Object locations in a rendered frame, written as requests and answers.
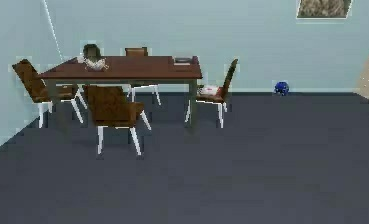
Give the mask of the beige wooden furniture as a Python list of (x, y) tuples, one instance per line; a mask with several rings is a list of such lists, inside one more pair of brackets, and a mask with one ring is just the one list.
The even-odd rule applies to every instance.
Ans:
[(356, 86), (356, 93), (369, 100), (369, 57), (360, 73)]

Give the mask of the brown wooden dining table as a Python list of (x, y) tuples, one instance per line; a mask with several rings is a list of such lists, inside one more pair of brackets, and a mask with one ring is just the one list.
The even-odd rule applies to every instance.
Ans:
[(176, 65), (172, 56), (107, 56), (107, 69), (90, 71), (83, 63), (70, 59), (41, 73), (48, 94), (57, 106), (60, 103), (57, 85), (61, 84), (187, 84), (189, 87), (190, 117), (186, 126), (190, 132), (197, 125), (197, 81), (202, 78), (200, 63), (193, 56), (189, 65)]

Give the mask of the white and red cloth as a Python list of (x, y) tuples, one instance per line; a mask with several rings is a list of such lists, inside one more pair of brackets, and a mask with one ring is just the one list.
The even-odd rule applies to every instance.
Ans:
[(199, 95), (219, 95), (221, 91), (222, 88), (218, 86), (203, 85), (198, 87)]

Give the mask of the dark green round object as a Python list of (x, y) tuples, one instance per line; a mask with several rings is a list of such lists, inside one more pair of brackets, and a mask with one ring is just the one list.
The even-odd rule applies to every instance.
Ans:
[(100, 48), (96, 44), (86, 44), (83, 47), (83, 55), (85, 58), (100, 58)]

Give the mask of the white bowl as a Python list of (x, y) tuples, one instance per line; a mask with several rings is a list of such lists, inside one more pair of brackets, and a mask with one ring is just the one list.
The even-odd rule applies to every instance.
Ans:
[(98, 61), (91, 61), (89, 59), (85, 60), (85, 64), (88, 68), (94, 70), (94, 71), (99, 71), (99, 70), (103, 70), (103, 69), (108, 69), (109, 66), (106, 64), (106, 61), (104, 59), (100, 59)]

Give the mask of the brown chair with white legs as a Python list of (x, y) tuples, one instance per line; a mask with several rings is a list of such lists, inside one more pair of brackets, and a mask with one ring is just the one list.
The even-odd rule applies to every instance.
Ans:
[[(125, 54), (127, 56), (137, 56), (137, 57), (144, 57), (148, 55), (148, 48), (147, 47), (139, 47), (139, 48), (126, 48)], [(137, 89), (142, 88), (151, 88), (152, 93), (156, 95), (156, 99), (158, 104), (161, 104), (159, 92), (158, 92), (158, 85), (157, 84), (129, 84), (128, 85), (128, 94), (127, 96), (131, 97), (131, 101), (135, 101), (135, 95)]]
[(229, 87), (232, 82), (233, 75), (237, 68), (238, 59), (235, 58), (227, 71), (225, 76), (224, 82), (222, 86), (218, 86), (222, 88), (222, 91), (219, 95), (199, 95), (198, 94), (198, 87), (203, 85), (197, 86), (197, 95), (196, 95), (196, 102), (197, 103), (204, 103), (204, 104), (212, 104), (217, 106), (218, 110), (218, 119), (220, 123), (220, 127), (224, 127), (224, 117), (223, 114), (228, 111), (227, 107), (227, 95), (229, 92)]
[(136, 149), (136, 155), (143, 155), (136, 132), (136, 124), (141, 118), (149, 131), (149, 123), (142, 102), (130, 102), (121, 86), (84, 85), (84, 96), (91, 112), (94, 125), (97, 127), (97, 155), (103, 155), (104, 129), (128, 129)]
[[(48, 109), (49, 113), (53, 112), (53, 101), (49, 98), (46, 84), (43, 80), (37, 78), (37, 70), (27, 59), (22, 59), (18, 63), (13, 64), (12, 68), (17, 76), (20, 78), (33, 103), (38, 106), (38, 127), (42, 128), (44, 124), (45, 109)], [(70, 102), (77, 115), (78, 120), (83, 123), (83, 117), (80, 113), (80, 109), (77, 105), (76, 99), (80, 100), (84, 108), (87, 108), (87, 104), (83, 99), (79, 86), (61, 85), (57, 87), (57, 90), (58, 96), (60, 97), (61, 101)]]

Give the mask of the blue ball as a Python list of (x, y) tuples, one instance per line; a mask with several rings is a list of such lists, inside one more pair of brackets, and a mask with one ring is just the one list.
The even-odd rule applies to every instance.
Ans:
[(274, 93), (286, 96), (289, 93), (289, 85), (285, 81), (277, 82), (274, 87)]

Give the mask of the framed brown picture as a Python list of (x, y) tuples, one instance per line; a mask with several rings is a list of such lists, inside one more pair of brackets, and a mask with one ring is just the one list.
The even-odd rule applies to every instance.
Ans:
[(300, 0), (298, 18), (346, 18), (352, 0)]

